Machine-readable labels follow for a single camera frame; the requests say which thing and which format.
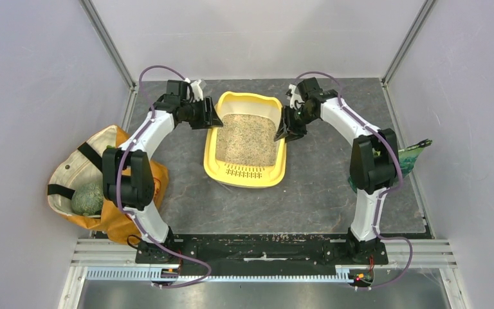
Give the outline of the yellow litter box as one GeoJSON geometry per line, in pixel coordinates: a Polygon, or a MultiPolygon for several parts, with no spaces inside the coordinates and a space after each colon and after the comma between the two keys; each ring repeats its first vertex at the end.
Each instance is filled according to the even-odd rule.
{"type": "Polygon", "coordinates": [[[208,130],[203,165],[213,180],[262,189],[280,183],[286,172],[286,144],[275,140],[283,105],[276,97],[227,91],[215,110],[222,127],[208,130]]]}

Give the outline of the green litter bag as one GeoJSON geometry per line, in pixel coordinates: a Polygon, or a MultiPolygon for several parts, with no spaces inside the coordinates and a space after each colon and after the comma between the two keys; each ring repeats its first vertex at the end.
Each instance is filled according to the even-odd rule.
{"type": "MultiPolygon", "coordinates": [[[[432,141],[424,139],[404,149],[395,150],[404,177],[411,173],[419,155],[430,145],[432,141]]],[[[361,189],[367,194],[392,187],[398,181],[398,172],[392,157],[377,137],[362,135],[354,139],[347,181],[353,192],[361,189]]]]}

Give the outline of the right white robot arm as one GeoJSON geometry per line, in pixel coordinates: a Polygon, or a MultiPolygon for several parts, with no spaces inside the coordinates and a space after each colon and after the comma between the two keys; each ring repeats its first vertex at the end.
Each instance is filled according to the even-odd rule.
{"type": "Polygon", "coordinates": [[[307,125],[322,120],[351,145],[349,176],[356,188],[356,210],[348,229],[345,254],[363,263],[381,244],[380,219],[387,194],[403,176],[393,129],[380,129],[350,108],[336,90],[324,90],[316,78],[290,84],[289,104],[281,112],[274,139],[291,142],[307,133],[307,125]]]}

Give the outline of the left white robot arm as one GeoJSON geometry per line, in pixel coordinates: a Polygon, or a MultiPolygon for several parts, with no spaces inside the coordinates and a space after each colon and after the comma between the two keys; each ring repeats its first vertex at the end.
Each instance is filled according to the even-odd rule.
{"type": "Polygon", "coordinates": [[[161,263],[172,261],[176,246],[172,232],[155,206],[156,182],[151,170],[151,157],[163,139],[178,124],[186,122],[192,129],[222,127],[212,98],[203,94],[206,82],[168,80],[166,92],[150,106],[141,126],[132,137],[102,155],[102,190],[130,217],[147,243],[153,243],[151,254],[161,263]]]}

